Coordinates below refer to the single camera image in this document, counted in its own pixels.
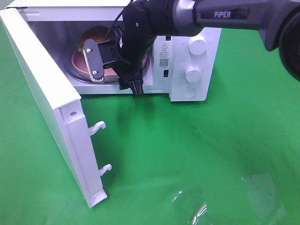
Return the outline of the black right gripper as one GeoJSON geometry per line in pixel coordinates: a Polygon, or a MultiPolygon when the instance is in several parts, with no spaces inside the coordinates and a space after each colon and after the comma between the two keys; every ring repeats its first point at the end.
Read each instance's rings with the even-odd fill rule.
{"type": "Polygon", "coordinates": [[[84,42],[84,58],[90,75],[95,83],[104,82],[104,68],[112,68],[118,75],[119,89],[131,89],[133,95],[143,94],[142,63],[131,63],[120,53],[120,37],[114,37],[107,27],[101,27],[100,40],[87,39],[84,42]]]}

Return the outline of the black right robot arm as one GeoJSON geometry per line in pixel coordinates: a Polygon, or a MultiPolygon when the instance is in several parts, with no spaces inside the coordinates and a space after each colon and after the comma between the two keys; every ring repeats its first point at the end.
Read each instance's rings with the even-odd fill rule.
{"type": "Polygon", "coordinates": [[[267,51],[279,50],[286,70],[300,77],[300,3],[297,0],[135,0],[120,12],[124,28],[112,41],[84,42],[93,82],[104,69],[119,76],[122,90],[143,94],[142,60],[158,36],[197,35],[203,28],[257,30],[267,51]]]}

